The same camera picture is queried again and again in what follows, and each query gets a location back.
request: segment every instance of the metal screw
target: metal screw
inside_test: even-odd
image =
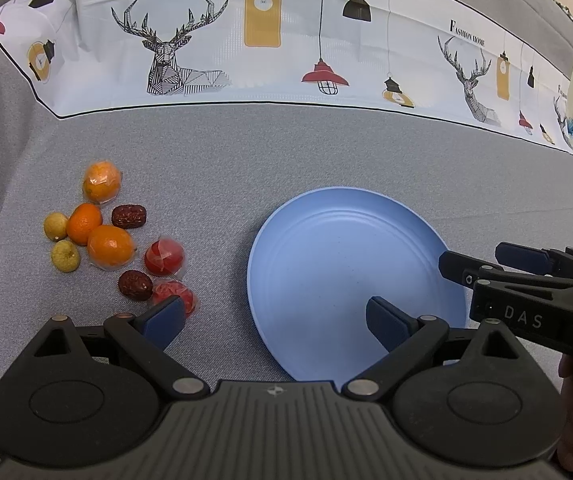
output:
[[[201,392],[204,383],[195,377],[182,377],[173,382],[173,389],[179,394],[191,395]]]
[[[348,383],[347,389],[354,395],[369,397],[375,395],[380,390],[380,386],[370,379],[356,379]]]

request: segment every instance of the deer illustration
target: deer illustration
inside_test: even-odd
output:
[[[170,41],[162,41],[157,37],[156,31],[148,27],[148,13],[142,20],[142,26],[137,27],[137,23],[131,21],[131,9],[138,0],[135,0],[124,11],[124,21],[121,22],[113,7],[111,12],[118,25],[128,34],[144,38],[143,46],[154,52],[153,63],[149,71],[149,94],[167,95],[183,91],[191,93],[204,89],[217,89],[230,84],[226,74],[221,70],[192,70],[189,68],[179,68],[176,60],[176,51],[185,46],[190,40],[190,32],[205,27],[219,18],[229,0],[226,0],[220,10],[215,12],[215,5],[211,0],[206,0],[208,4],[206,14],[198,22],[195,21],[191,9],[188,9],[188,23],[182,28],[176,28],[175,36]]]
[[[553,99],[553,105],[555,107],[555,113],[557,114],[557,124],[559,124],[559,129],[562,131],[562,137],[564,141],[569,145],[569,148],[573,150],[573,136],[568,128],[568,121],[566,114],[564,113],[564,118],[562,118],[562,113],[559,111],[559,100],[562,96],[557,96],[557,99]]]
[[[475,60],[475,70],[471,73],[471,77],[467,78],[464,75],[464,70],[457,61],[457,51],[455,52],[455,57],[448,50],[448,45],[453,41],[454,36],[444,43],[442,46],[442,41],[440,37],[437,37],[437,42],[440,45],[440,50],[444,54],[444,58],[452,65],[457,73],[457,78],[460,83],[464,86],[464,98],[466,99],[466,104],[469,105],[473,117],[475,117],[480,123],[492,124],[493,126],[501,126],[499,122],[499,117],[495,113],[495,110],[487,108],[482,103],[480,103],[475,94],[473,93],[474,88],[477,86],[477,78],[487,75],[489,73],[490,65],[492,61],[489,61],[489,65],[486,64],[486,58],[484,57],[484,51],[482,52],[482,66],[479,67],[477,60]]]

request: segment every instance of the plate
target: plate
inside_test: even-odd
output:
[[[385,195],[352,187],[303,193],[266,220],[250,251],[258,332],[294,380],[339,389],[386,355],[366,326],[372,296],[413,317],[465,326],[463,287],[438,269],[446,250],[424,219]]]

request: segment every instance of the orange fruit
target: orange fruit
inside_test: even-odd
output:
[[[113,200],[122,186],[122,172],[109,160],[91,164],[82,181],[84,195],[96,204]]]
[[[102,225],[102,211],[94,204],[80,204],[66,223],[66,233],[77,245],[86,245],[90,232]]]
[[[130,263],[135,256],[135,242],[122,228],[101,225],[89,235],[87,252],[90,261],[100,269],[116,270]]]

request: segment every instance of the red plastic-wrapped fruit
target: red plastic-wrapped fruit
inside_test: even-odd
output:
[[[170,296],[179,296],[182,298],[182,301],[184,301],[186,317],[193,314],[200,302],[199,298],[190,288],[188,288],[188,286],[177,280],[158,282],[153,285],[153,295],[151,296],[151,301],[153,301],[154,305],[157,305],[161,301],[166,300]]]
[[[184,275],[186,254],[180,242],[173,238],[160,238],[144,255],[144,265],[155,276]]]

